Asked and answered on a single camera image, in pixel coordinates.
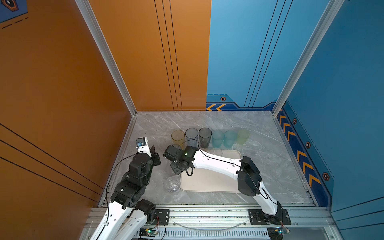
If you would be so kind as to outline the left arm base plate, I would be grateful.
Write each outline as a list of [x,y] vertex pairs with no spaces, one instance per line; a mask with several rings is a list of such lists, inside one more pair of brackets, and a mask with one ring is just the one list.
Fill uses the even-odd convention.
[[158,220],[161,222],[161,225],[164,224],[167,226],[169,224],[170,219],[170,209],[156,209],[155,210],[155,217],[150,223],[151,226],[154,226],[158,223]]

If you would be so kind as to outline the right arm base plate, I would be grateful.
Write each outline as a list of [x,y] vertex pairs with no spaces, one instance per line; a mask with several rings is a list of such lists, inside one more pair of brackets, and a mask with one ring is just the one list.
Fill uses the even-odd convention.
[[248,210],[248,213],[251,225],[289,226],[292,224],[291,218],[286,209],[278,209],[275,216],[265,214],[261,209],[250,209]]

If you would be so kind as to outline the clear small glass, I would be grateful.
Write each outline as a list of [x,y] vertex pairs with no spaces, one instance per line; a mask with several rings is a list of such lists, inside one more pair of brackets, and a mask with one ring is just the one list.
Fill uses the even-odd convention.
[[219,148],[213,148],[213,149],[211,149],[211,150],[210,150],[210,153],[211,153],[212,155],[216,155],[216,156],[220,156],[220,157],[223,156],[223,152],[222,152],[222,150],[219,149]]

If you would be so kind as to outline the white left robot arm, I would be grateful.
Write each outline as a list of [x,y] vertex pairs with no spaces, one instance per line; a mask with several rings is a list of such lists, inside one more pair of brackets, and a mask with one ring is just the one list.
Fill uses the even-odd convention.
[[156,205],[141,197],[149,185],[154,166],[161,164],[155,147],[138,147],[129,170],[116,185],[107,211],[92,240],[131,240],[155,216]]

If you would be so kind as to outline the clear faceted glass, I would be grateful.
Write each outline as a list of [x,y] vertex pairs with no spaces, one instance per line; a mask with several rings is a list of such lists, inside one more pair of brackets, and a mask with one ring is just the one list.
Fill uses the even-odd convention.
[[176,193],[181,186],[181,181],[178,176],[172,176],[166,179],[164,189],[169,193]]

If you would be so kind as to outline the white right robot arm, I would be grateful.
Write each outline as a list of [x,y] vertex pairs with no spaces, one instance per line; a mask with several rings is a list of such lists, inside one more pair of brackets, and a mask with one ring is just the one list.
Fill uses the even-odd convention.
[[253,197],[262,209],[262,216],[270,225],[283,225],[284,209],[279,201],[270,196],[260,171],[247,156],[242,159],[230,159],[209,154],[200,148],[187,146],[184,150],[169,145],[163,157],[170,160],[171,168],[176,175],[187,172],[191,168],[205,169],[231,177],[237,181],[240,193]]

